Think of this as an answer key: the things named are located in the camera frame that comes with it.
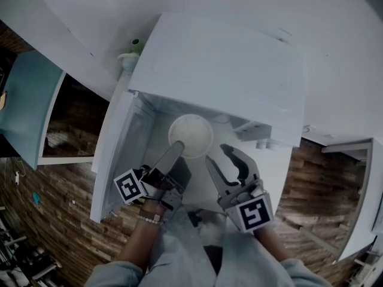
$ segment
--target light blue cabinet door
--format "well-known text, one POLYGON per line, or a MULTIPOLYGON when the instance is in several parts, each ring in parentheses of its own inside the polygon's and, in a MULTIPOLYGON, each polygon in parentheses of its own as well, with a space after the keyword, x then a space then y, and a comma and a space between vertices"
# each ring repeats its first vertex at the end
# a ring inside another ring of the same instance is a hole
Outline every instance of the light blue cabinet door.
POLYGON ((44 143, 44 124, 63 70, 38 51, 19 54, 5 84, 0 131, 33 169, 44 143))

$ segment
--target sleeve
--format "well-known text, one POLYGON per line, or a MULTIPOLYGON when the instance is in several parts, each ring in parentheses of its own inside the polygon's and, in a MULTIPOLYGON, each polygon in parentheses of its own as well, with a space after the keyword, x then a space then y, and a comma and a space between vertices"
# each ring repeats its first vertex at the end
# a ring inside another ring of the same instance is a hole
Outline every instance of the sleeve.
POLYGON ((136 287, 143 278, 142 269, 127 261, 97 265, 85 287, 136 287))
POLYGON ((298 259, 281 262, 296 287, 331 287, 328 281, 308 270, 298 259))

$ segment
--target bracelet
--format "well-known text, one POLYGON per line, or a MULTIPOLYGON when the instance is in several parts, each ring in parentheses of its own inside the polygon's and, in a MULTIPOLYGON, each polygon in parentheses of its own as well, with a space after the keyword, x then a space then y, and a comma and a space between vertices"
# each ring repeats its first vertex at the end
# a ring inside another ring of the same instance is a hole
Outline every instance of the bracelet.
POLYGON ((159 224, 159 225, 163 224, 163 222, 161 221, 160 215, 147 212, 146 210, 143 210, 143 209, 139 211, 137 218, 152 224, 159 224))

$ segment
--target person's hand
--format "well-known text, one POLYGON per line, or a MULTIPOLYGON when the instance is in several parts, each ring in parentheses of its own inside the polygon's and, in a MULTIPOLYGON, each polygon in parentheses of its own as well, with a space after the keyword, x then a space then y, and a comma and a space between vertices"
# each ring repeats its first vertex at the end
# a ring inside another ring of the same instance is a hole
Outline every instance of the person's hand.
POLYGON ((152 199, 146 199, 144 205, 142 205, 142 209, 146 212, 153 213, 155 215, 163 216, 163 214, 166 211, 166 208, 164 208, 159 201, 152 200, 152 199))

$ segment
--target white bowl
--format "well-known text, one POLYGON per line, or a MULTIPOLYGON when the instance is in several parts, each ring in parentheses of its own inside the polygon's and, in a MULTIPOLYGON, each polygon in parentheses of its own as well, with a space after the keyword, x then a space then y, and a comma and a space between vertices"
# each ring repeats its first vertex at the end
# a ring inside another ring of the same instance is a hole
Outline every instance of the white bowl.
POLYGON ((213 130, 210 123, 201 116, 187 114, 178 117, 170 126, 168 139, 172 145, 176 141, 185 144, 184 158, 198 158, 206 154, 213 143, 213 130))

